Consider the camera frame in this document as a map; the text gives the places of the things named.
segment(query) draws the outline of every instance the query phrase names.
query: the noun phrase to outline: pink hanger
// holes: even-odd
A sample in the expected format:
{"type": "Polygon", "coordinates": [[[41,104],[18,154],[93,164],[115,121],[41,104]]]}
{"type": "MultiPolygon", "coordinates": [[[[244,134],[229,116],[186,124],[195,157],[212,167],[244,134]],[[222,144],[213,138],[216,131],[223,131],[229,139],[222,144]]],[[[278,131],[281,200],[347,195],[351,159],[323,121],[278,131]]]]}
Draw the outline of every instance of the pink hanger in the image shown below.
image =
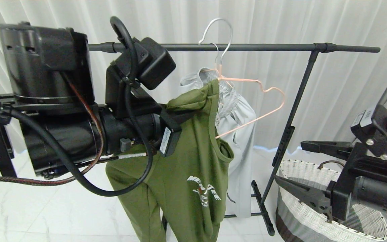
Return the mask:
{"type": "Polygon", "coordinates": [[[228,132],[225,132],[225,133],[223,133],[223,134],[220,134],[220,135],[216,136],[216,139],[218,139],[218,138],[220,138],[220,137],[222,137],[222,136],[224,136],[224,135],[227,135],[227,134],[229,134],[229,133],[232,133],[232,132],[234,132],[235,130],[241,129],[242,127],[244,127],[244,126],[246,126],[246,125],[252,124],[252,123],[258,121],[259,119],[264,118],[264,117],[266,117],[266,116],[268,116],[268,115],[270,115],[270,114],[276,112],[277,110],[281,109],[281,108],[284,106],[284,104],[285,104],[285,93],[284,93],[282,90],[278,89],[277,87],[270,87],[269,89],[264,90],[263,87],[262,87],[262,83],[261,83],[261,81],[259,81],[259,80],[243,79],[243,78],[227,78],[227,77],[225,77],[225,76],[222,75],[222,60],[223,60],[223,56],[225,55],[225,53],[226,53],[227,50],[229,49],[229,46],[231,45],[231,42],[232,42],[232,34],[233,34],[233,31],[232,31],[232,25],[231,25],[231,23],[229,23],[229,21],[226,20],[226,19],[224,19],[224,18],[215,18],[215,19],[211,20],[210,23],[209,23],[209,25],[207,26],[206,30],[204,31],[203,38],[202,38],[200,41],[198,41],[198,44],[201,44],[201,43],[204,41],[204,39],[205,39],[205,37],[206,37],[206,34],[207,34],[207,31],[209,30],[210,26],[211,26],[214,22],[216,22],[216,21],[218,21],[218,20],[225,21],[225,22],[229,25],[230,32],[231,32],[230,40],[229,40],[229,43],[228,43],[228,45],[226,46],[226,48],[225,48],[223,54],[221,55],[220,64],[219,64],[215,69],[209,69],[209,70],[205,70],[205,71],[203,71],[203,72],[214,71],[214,70],[216,70],[216,71],[218,72],[218,80],[219,80],[219,81],[221,81],[221,80],[226,81],[232,88],[233,88],[233,86],[232,86],[228,81],[255,82],[255,83],[258,83],[258,84],[259,84],[259,87],[261,88],[261,91],[264,92],[264,93],[269,92],[269,91],[272,90],[272,89],[276,89],[276,90],[278,90],[278,91],[282,94],[283,100],[282,100],[281,105],[280,105],[278,108],[276,108],[275,110],[273,110],[273,111],[271,111],[271,112],[268,112],[268,113],[262,115],[261,117],[255,118],[254,120],[252,120],[252,121],[250,121],[250,122],[248,122],[248,123],[245,123],[245,124],[243,124],[243,125],[241,125],[241,126],[238,126],[238,127],[236,127],[235,129],[232,129],[232,130],[229,130],[228,132]]]}

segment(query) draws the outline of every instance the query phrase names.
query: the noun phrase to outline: curtain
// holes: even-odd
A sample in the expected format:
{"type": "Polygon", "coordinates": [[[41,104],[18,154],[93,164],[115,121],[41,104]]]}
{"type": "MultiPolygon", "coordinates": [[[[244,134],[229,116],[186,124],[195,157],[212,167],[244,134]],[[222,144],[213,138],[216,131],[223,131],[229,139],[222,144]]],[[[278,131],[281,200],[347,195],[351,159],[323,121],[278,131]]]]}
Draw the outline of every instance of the curtain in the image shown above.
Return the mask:
{"type": "MultiPolygon", "coordinates": [[[[210,20],[232,23],[232,43],[323,43],[377,46],[380,53],[319,54],[295,115],[294,151],[303,140],[352,140],[350,123],[356,114],[375,105],[387,88],[387,0],[280,1],[151,1],[151,0],[17,0],[0,1],[0,23],[28,21],[33,26],[73,27],[89,43],[117,41],[109,24],[115,15],[132,37],[151,37],[158,43],[197,43],[210,20]]],[[[227,43],[228,27],[213,25],[204,43],[227,43]]],[[[177,64],[161,85],[150,91],[164,103],[177,96],[179,80],[201,67],[213,67],[216,52],[171,52],[177,64]]],[[[286,93],[283,109],[259,120],[255,144],[277,147],[289,116],[309,52],[228,52],[223,74],[259,79],[264,87],[286,93]]],[[[118,54],[91,52],[94,92],[104,102],[105,70],[118,54]]],[[[263,94],[256,84],[235,88],[257,115],[279,106],[278,92],[263,94]]],[[[11,92],[0,43],[0,93],[11,92]]],[[[25,148],[17,123],[9,128],[17,151],[25,148]]]]}

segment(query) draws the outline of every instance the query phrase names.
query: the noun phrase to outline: white label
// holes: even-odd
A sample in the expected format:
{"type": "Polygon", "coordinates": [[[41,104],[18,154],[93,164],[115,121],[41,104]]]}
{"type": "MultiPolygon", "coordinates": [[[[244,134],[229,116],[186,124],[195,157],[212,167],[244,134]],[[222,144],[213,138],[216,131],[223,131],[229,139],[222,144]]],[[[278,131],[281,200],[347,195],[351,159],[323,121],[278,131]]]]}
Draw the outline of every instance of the white label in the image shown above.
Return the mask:
{"type": "Polygon", "coordinates": [[[371,117],[373,116],[375,108],[376,107],[374,106],[374,107],[371,107],[371,108],[365,110],[365,114],[362,117],[361,122],[360,122],[361,127],[365,127],[369,124],[372,124],[371,117]]]}
{"type": "Polygon", "coordinates": [[[126,154],[126,155],[118,155],[119,159],[127,159],[127,158],[132,158],[132,157],[141,157],[141,156],[146,156],[145,153],[136,153],[136,154],[126,154]]]}
{"type": "Polygon", "coordinates": [[[362,116],[364,116],[364,113],[365,113],[365,111],[360,112],[360,113],[358,114],[358,116],[356,116],[355,120],[353,121],[353,123],[352,123],[352,125],[351,125],[350,127],[353,127],[353,126],[355,126],[355,125],[358,125],[359,122],[361,122],[361,118],[362,118],[362,116]]]}
{"type": "Polygon", "coordinates": [[[169,136],[170,135],[171,135],[171,130],[169,130],[168,127],[165,127],[164,135],[162,136],[161,147],[159,148],[159,150],[163,154],[165,154],[165,152],[166,152],[166,147],[168,145],[168,141],[169,141],[169,136]]]}

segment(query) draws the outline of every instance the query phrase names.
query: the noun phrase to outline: white tile floor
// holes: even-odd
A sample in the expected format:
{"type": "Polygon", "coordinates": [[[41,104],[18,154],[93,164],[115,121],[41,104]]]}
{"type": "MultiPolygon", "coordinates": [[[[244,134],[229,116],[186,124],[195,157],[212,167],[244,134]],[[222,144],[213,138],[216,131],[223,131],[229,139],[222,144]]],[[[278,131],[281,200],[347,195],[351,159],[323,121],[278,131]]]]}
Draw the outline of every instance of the white tile floor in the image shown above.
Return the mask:
{"type": "MultiPolygon", "coordinates": [[[[253,178],[263,192],[271,173],[273,152],[256,150],[253,178]]],[[[324,160],[321,154],[297,152],[285,158],[324,160]]],[[[15,160],[19,176],[33,177],[26,154],[15,160]]],[[[111,189],[103,165],[87,177],[103,189],[111,189]]],[[[273,185],[265,205],[275,221],[277,186],[273,185]]],[[[259,212],[252,199],[252,212],[259,212]]],[[[95,196],[76,182],[60,187],[30,187],[0,184],[0,242],[137,242],[138,239],[116,198],[95,196]]],[[[169,228],[167,241],[176,242],[169,228]]],[[[268,235],[261,216],[224,219],[220,242],[282,242],[268,235]]]]}

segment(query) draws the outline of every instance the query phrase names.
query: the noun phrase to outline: clothing rack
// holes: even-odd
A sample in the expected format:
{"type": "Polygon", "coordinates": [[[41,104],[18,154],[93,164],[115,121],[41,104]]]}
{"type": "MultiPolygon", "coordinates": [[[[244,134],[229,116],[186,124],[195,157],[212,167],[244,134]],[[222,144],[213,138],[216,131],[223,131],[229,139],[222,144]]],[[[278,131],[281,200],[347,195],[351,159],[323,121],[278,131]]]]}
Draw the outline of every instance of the clothing rack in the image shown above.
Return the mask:
{"type": "MultiPolygon", "coordinates": [[[[216,46],[214,44],[185,44],[185,43],[168,43],[161,44],[168,51],[216,51],[216,46]]],[[[89,50],[102,50],[100,44],[89,44],[89,50]]],[[[223,51],[227,44],[217,44],[219,51],[223,51]]],[[[120,52],[125,49],[123,44],[121,43],[113,43],[113,49],[116,52],[120,52]]],[[[289,145],[289,142],[292,138],[292,134],[294,133],[295,127],[292,126],[292,121],[295,117],[295,113],[298,109],[298,105],[301,101],[304,89],[307,85],[308,78],[310,77],[310,73],[313,69],[313,66],[316,62],[316,59],[319,53],[329,53],[335,51],[343,51],[343,52],[369,52],[369,53],[378,53],[380,52],[380,48],[378,47],[368,47],[368,46],[346,46],[346,45],[336,45],[333,43],[312,43],[312,44],[231,44],[228,51],[310,51],[310,57],[308,59],[307,67],[304,71],[303,78],[301,80],[300,86],[298,88],[297,95],[295,97],[294,104],[292,105],[291,112],[289,114],[286,126],[283,131],[283,135],[281,137],[280,143],[278,145],[278,149],[275,152],[275,156],[273,159],[273,171],[271,173],[270,179],[267,184],[267,188],[264,193],[261,195],[258,185],[253,180],[252,188],[254,194],[252,197],[256,198],[258,202],[258,206],[260,209],[260,213],[252,213],[252,216],[262,216],[267,227],[268,234],[270,236],[274,236],[275,231],[273,228],[273,223],[271,222],[270,216],[268,215],[267,209],[265,208],[264,202],[268,196],[270,188],[273,184],[275,175],[280,167],[283,156],[286,152],[286,149],[289,145]]],[[[225,218],[236,217],[235,214],[226,215],[225,218]]],[[[162,222],[164,224],[164,228],[166,230],[167,222],[166,218],[163,216],[162,222]]]]}

